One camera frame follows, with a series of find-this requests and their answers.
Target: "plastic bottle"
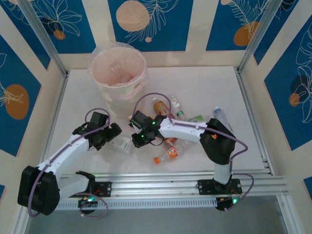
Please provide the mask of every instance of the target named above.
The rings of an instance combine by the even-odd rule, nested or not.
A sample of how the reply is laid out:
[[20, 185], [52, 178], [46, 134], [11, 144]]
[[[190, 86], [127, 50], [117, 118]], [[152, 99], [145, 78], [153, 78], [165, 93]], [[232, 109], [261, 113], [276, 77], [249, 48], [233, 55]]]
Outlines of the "plastic bottle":
[[181, 109], [181, 104], [177, 101], [177, 99], [174, 96], [171, 96], [169, 99], [176, 113], [177, 120], [187, 121], [187, 118]]
[[[181, 109], [180, 103], [177, 101], [177, 99], [174, 96], [170, 97], [170, 101], [172, 103], [172, 106], [174, 107], [174, 110], [176, 111], [177, 119], [186, 121], [187, 117], [185, 116], [184, 112]], [[189, 122], [205, 122], [205, 119], [202, 117], [202, 121], [199, 120], [198, 117], [191, 118]], [[162, 161], [171, 160], [176, 158], [178, 155], [181, 155], [188, 147], [193, 145], [194, 142], [184, 140], [184, 139], [177, 139], [175, 141], [175, 144], [173, 146], [167, 147], [167, 150], [160, 153], [157, 157], [154, 158], [154, 162], [156, 164], [159, 164]]]
[[185, 151], [189, 146], [189, 141], [177, 139], [174, 146], [171, 146], [168, 150], [164, 151], [157, 157], [154, 157], [154, 162], [159, 164], [162, 161], [174, 159], [183, 151]]
[[216, 106], [214, 108], [214, 117], [219, 120], [231, 133], [234, 133], [228, 119], [226, 118], [224, 111], [220, 107]]
[[[153, 98], [153, 108], [156, 111], [156, 113], [158, 115], [161, 116], [169, 116], [169, 108], [167, 107], [167, 105], [163, 102], [158, 100], [158, 98]], [[164, 141], [164, 145], [166, 148], [169, 148], [171, 146], [173, 146], [173, 144], [176, 142], [176, 138], [174, 137], [170, 137], [170, 138], [166, 138]]]

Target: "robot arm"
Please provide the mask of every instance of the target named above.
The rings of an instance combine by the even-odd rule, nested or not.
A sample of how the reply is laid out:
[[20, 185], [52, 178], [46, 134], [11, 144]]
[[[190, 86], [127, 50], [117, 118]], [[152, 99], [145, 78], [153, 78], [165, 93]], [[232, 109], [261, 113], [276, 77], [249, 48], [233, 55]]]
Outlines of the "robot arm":
[[[105, 126], [107, 119], [107, 115], [93, 112], [90, 122], [75, 129], [68, 142], [53, 156], [35, 168], [26, 167], [21, 175], [18, 204], [27, 207], [28, 201], [31, 199], [32, 210], [49, 215], [60, 200], [78, 192], [95, 192], [92, 187], [95, 177], [91, 174], [77, 172], [76, 175], [64, 179], [62, 182], [60, 182], [60, 177], [88, 149], [95, 147], [99, 150], [106, 142], [121, 133], [121, 129], [116, 123], [101, 129]], [[40, 173], [42, 176], [39, 183], [35, 184]]]
[[137, 111], [130, 120], [130, 126], [136, 130], [132, 141], [137, 148], [150, 143], [156, 137], [176, 137], [200, 143], [208, 158], [214, 162], [216, 183], [221, 186], [228, 184], [231, 178], [230, 157], [235, 148], [235, 141], [206, 130], [210, 128], [234, 137], [219, 120], [212, 118], [207, 123], [190, 123], [173, 119], [171, 122], [164, 116], [152, 119]]

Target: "orange juice bottle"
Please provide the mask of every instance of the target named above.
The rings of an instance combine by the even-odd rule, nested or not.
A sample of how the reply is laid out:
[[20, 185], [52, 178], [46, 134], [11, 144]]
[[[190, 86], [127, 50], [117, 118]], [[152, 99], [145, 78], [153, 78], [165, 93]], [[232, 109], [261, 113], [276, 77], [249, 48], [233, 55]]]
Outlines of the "orange juice bottle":
[[[167, 107], [167, 105], [163, 102], [158, 100], [158, 98], [153, 98], [153, 108], [156, 111], [156, 113], [160, 116], [169, 116], [169, 108]], [[164, 140], [164, 145], [166, 148], [169, 148], [171, 146], [173, 146], [173, 144], [175, 143], [176, 138], [174, 137], [170, 137], [170, 138], [166, 138]]]

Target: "bottle cap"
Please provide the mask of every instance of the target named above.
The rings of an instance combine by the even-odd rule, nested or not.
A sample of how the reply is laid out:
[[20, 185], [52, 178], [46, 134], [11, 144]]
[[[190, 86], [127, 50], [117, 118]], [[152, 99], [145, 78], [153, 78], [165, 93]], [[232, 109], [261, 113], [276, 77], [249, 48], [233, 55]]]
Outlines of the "bottle cap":
[[158, 158], [158, 157], [154, 157], [154, 162], [155, 162], [156, 164], [159, 164], [159, 158]]

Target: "white platform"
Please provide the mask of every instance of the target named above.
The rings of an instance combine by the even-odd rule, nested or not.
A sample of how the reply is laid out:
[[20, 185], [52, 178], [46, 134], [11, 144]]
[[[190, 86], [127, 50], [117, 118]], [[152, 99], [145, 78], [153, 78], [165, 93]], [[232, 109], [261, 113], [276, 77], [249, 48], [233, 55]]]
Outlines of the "white platform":
[[[200, 114], [212, 116], [215, 106], [224, 109], [235, 136], [249, 146], [248, 152], [235, 158], [234, 170], [264, 168], [233, 67], [149, 68], [148, 71], [150, 81], [147, 92], [175, 95], [187, 117]], [[146, 97], [143, 113], [155, 116], [151, 105], [152, 98], [153, 96]], [[49, 156], [68, 140], [75, 128], [84, 123], [85, 113], [96, 107], [106, 108], [106, 105], [87, 70], [72, 70]], [[116, 122], [122, 128], [123, 134], [130, 136], [134, 133], [126, 120], [112, 116], [112, 122]], [[235, 152], [241, 149], [242, 146], [236, 144]], [[135, 149], [131, 156], [125, 156], [104, 146], [99, 152], [92, 150], [85, 153], [67, 173], [71, 174], [79, 170], [100, 174], [194, 172], [214, 169], [213, 163], [200, 145], [190, 147], [175, 160], [155, 165], [153, 158], [161, 150], [163, 150], [162, 146], [147, 145]]]

